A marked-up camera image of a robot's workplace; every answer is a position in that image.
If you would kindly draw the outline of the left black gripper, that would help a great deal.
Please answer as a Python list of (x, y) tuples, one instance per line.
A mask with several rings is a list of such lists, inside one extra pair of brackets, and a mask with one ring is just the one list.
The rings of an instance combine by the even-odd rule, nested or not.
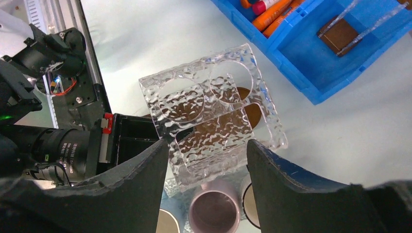
[(0, 175), (71, 186), (120, 165), (159, 139), (147, 117), (105, 113), (90, 130), (0, 128)]

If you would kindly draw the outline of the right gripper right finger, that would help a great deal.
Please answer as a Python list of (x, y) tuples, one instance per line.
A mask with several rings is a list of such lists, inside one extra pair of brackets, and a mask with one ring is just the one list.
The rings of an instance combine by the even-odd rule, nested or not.
[(257, 140), (247, 143), (247, 162), (263, 233), (409, 233), (412, 183), (372, 187), (344, 184), (314, 174)]

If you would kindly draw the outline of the brown wooden oval tray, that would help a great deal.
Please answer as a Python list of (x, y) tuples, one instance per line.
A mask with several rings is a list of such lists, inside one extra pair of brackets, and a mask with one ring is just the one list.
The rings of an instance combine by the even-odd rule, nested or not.
[(217, 145), (223, 147), (226, 140), (234, 133), (232, 126), (240, 125), (242, 133), (248, 133), (257, 126), (261, 112), (256, 104), (246, 106), (243, 110), (215, 117), (183, 130), (173, 130), (169, 123), (192, 123), (205, 110), (204, 95), (200, 89), (192, 86), (161, 96), (160, 117), (153, 117), (159, 137), (176, 141), (183, 153), (190, 149), (204, 149)]

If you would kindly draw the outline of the light blue mug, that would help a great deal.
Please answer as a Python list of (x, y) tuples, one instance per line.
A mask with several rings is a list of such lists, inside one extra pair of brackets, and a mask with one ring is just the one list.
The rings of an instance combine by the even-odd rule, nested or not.
[(163, 190), (156, 233), (182, 233), (185, 225), (185, 208), (184, 204), (169, 197)]

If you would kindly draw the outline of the cream mug with black rim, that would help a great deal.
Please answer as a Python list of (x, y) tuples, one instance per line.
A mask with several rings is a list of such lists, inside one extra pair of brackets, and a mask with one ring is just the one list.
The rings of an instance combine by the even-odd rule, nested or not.
[(251, 182), (251, 177), (247, 174), (241, 182), (241, 204), (244, 214), (248, 221), (260, 229), (260, 223), (258, 219), (258, 212)]

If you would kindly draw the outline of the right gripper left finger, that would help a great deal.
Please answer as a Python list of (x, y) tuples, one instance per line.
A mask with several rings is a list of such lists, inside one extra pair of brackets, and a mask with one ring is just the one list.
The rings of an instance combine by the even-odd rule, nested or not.
[(158, 140), (130, 160), (72, 187), (0, 181), (3, 233), (154, 233), (168, 163)]

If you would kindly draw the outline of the clear holder with brown lid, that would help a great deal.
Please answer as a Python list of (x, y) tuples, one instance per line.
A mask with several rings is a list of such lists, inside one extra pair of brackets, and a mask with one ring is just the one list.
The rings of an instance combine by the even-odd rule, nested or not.
[(372, 26), (359, 33), (344, 18), (359, 3), (359, 0), (353, 0), (341, 13), (331, 19), (317, 32), (318, 38), (321, 39), (337, 57), (343, 57), (349, 53), (365, 36), (396, 16), (402, 10), (406, 9), (410, 11), (412, 9), (412, 2), (410, 0), (399, 0), (394, 9), (381, 16)]

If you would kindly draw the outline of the pink mug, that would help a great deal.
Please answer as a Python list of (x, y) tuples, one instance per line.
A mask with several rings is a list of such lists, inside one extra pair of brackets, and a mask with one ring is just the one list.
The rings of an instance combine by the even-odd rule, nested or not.
[(195, 233), (234, 233), (240, 223), (239, 197), (235, 187), (216, 179), (195, 189), (188, 212)]

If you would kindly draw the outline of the clear textured two-hole holder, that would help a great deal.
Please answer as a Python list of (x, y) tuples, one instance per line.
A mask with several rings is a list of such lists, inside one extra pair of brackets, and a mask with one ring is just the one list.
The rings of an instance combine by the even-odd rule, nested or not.
[(257, 126), (248, 133), (240, 125), (232, 126), (234, 133), (223, 147), (190, 149), (183, 153), (176, 141), (169, 144), (169, 163), (177, 185), (182, 190), (209, 182), (218, 176), (246, 165), (246, 145), (256, 139), (271, 150), (285, 149), (288, 141), (282, 129), (275, 104), (262, 78), (249, 44), (199, 58), (190, 63), (143, 77), (139, 85), (152, 117), (160, 117), (161, 96), (195, 86), (205, 101), (205, 110), (192, 123), (169, 123), (173, 130), (183, 130), (256, 104), (261, 112)]

